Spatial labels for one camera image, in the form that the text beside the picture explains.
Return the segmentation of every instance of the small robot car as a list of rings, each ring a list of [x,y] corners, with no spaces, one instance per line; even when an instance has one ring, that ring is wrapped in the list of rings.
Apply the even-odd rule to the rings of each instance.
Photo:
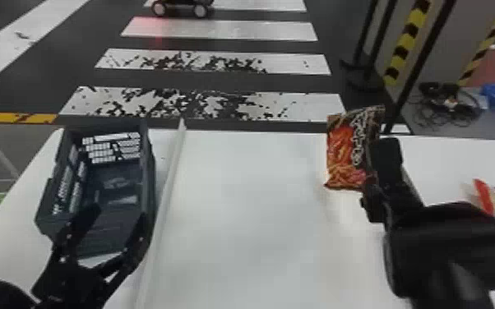
[[[197,18],[207,16],[209,7],[215,0],[156,0],[151,5],[151,10],[157,17],[163,17],[167,13],[167,9],[171,6],[191,6],[194,15]]]

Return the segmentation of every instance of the crosswalk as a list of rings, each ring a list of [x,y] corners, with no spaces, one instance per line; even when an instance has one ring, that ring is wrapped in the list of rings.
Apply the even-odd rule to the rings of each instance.
[[[152,2],[144,3],[146,10]],[[264,125],[325,122],[327,115],[344,112],[335,91],[322,91],[332,83],[331,71],[303,0],[215,0],[213,7],[215,13],[241,12],[243,18],[133,16],[117,46],[108,46],[95,64],[99,78],[79,86],[58,114]],[[254,12],[264,12],[265,20],[245,18]],[[282,21],[286,12],[301,18]],[[199,44],[190,44],[193,39]],[[123,47],[131,42],[138,48]],[[269,52],[274,42],[284,42],[287,50]],[[285,87],[285,81],[291,82]]]

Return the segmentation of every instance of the plastic basket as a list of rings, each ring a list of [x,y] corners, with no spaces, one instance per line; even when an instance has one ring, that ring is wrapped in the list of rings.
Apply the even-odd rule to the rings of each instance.
[[[93,204],[102,213],[79,256],[120,251],[142,212],[155,220],[155,160],[145,123],[63,132],[36,224],[54,240],[74,213]]]

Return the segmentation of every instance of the black pole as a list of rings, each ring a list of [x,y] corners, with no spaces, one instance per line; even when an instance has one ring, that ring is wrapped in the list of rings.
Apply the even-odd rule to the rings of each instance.
[[[368,32],[370,31],[370,24],[372,24],[372,18],[378,5],[378,0],[372,0],[370,7],[368,8],[367,16],[364,18],[363,31],[359,36],[357,47],[355,48],[355,54],[353,55],[353,63],[349,63],[346,60],[341,60],[341,65],[347,68],[359,67],[361,62],[361,55],[363,54],[364,43],[367,41]]]
[[[368,80],[374,71],[374,64],[378,59],[378,54],[380,53],[380,48],[386,37],[387,27],[390,25],[391,17],[393,16],[393,11],[396,9],[397,0],[390,0],[387,3],[386,11],[384,12],[384,17],[380,23],[380,29],[376,35],[376,40],[374,41],[374,46],[372,46],[372,52],[370,53],[370,59],[368,60],[368,67],[364,72],[364,79]]]
[[[445,0],[445,2],[443,3],[442,9],[440,10],[439,15],[437,16],[436,23],[433,24],[433,28],[432,30],[430,30],[430,35],[428,36],[428,39],[426,39],[426,43],[424,43],[424,47],[422,47],[422,51],[420,52],[419,58],[414,64],[413,71],[410,73],[409,78],[405,83],[405,87],[403,88],[401,94],[399,95],[399,98],[395,106],[395,110],[391,115],[391,118],[389,119],[388,123],[386,124],[386,127],[384,128],[384,132],[383,132],[384,134],[391,134],[391,129],[393,128],[396,119],[401,114],[401,109],[403,108],[403,106],[405,106],[405,103],[407,103],[407,99],[409,99],[410,91],[413,90],[414,84],[416,84],[416,81],[420,77],[420,73],[422,72],[424,64],[426,64],[426,61],[428,60],[428,56],[432,52],[433,46],[436,44],[437,38],[439,37],[439,35],[443,30],[443,27],[447,23],[447,20],[449,19],[449,15],[453,11],[453,7],[455,6],[455,3],[456,0]]]
[[[387,28],[390,25],[391,17],[396,9],[398,0],[389,0],[387,2],[386,10],[384,11],[384,16],[380,22],[376,38],[374,39],[374,45],[372,46],[372,51],[370,53],[370,58],[368,63],[364,68],[364,71],[350,71],[347,75],[347,81],[355,89],[365,92],[379,91],[384,88],[384,80],[381,76],[373,74],[376,65],[376,60],[378,59],[378,54],[382,48],[382,43],[386,37]]]

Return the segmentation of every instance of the chip bag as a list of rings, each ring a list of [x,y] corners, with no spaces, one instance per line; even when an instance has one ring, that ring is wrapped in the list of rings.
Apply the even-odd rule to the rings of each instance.
[[[325,187],[360,191],[367,177],[368,143],[380,134],[383,106],[355,109],[328,116]]]

